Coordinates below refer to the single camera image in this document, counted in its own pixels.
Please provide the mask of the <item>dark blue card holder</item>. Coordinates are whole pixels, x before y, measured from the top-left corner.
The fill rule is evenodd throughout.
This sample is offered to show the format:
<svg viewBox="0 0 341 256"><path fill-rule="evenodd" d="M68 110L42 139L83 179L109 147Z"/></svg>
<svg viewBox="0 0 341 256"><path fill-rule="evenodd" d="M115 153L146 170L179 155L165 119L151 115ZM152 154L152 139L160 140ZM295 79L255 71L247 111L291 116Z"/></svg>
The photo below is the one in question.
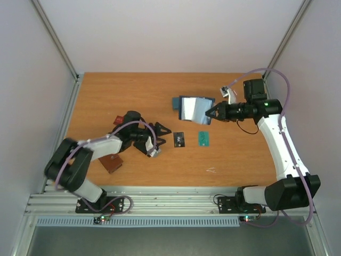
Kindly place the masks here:
<svg viewBox="0 0 341 256"><path fill-rule="evenodd" d="M200 125L210 125L211 118L206 115L206 112L213 108L214 104L214 98L181 95L178 98L178 119Z"/></svg>

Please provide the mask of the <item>black credit card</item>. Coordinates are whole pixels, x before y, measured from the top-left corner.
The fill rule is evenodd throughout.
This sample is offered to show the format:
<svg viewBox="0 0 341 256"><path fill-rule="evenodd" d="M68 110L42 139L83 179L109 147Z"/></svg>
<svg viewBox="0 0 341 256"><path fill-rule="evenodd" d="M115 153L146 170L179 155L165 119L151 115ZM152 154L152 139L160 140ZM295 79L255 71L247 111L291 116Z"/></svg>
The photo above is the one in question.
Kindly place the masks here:
<svg viewBox="0 0 341 256"><path fill-rule="evenodd" d="M184 132L174 132L173 139L175 148L185 147Z"/></svg>

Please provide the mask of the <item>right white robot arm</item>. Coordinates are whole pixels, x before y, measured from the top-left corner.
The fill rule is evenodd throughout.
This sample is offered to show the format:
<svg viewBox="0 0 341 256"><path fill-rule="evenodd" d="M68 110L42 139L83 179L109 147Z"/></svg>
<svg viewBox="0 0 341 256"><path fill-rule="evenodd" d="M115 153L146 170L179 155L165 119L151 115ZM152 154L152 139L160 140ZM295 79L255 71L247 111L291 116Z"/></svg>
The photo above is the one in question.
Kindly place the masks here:
<svg viewBox="0 0 341 256"><path fill-rule="evenodd" d="M234 91L220 89L225 101L206 111L206 115L222 122L239 123L252 119L264 136L273 158L276 182L266 186L239 187L235 206L239 212L265 205L272 211L309 207L321 186L318 175L311 175L290 137L283 108L278 99L269 99L262 79L244 81L244 102L236 103Z"/></svg>

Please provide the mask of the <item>red credit card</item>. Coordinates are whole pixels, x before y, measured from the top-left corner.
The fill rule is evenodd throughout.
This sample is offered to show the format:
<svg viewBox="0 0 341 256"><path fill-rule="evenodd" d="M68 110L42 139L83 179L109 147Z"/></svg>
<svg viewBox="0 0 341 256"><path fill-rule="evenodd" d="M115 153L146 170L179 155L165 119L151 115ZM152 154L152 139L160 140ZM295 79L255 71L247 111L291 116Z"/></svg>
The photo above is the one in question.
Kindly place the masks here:
<svg viewBox="0 0 341 256"><path fill-rule="evenodd" d="M122 125L124 123L124 116L116 116L113 124L114 125Z"/></svg>

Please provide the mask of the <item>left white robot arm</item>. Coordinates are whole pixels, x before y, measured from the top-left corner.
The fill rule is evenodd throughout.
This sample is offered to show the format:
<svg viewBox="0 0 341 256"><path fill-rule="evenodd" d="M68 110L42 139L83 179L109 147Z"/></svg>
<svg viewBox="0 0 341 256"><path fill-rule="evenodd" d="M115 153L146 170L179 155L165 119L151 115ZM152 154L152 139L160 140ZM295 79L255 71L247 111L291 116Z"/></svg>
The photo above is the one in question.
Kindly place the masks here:
<svg viewBox="0 0 341 256"><path fill-rule="evenodd" d="M136 111L128 111L113 130L96 139L76 141L63 139L47 163L44 174L61 186L88 201L94 212L107 207L104 190L87 179L90 163L96 159L124 152L134 146L148 157L156 157L160 146L165 144L162 137L171 130L160 123L147 123Z"/></svg>

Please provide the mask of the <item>green credit card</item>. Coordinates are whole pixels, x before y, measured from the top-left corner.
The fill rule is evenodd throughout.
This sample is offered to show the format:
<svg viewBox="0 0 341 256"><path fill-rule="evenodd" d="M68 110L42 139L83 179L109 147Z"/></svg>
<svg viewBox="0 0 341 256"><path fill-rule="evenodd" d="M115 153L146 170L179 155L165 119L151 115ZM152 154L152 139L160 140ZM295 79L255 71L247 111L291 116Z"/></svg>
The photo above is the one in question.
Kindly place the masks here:
<svg viewBox="0 0 341 256"><path fill-rule="evenodd" d="M209 132L208 131L199 131L198 132L198 145L200 147L209 147Z"/></svg>

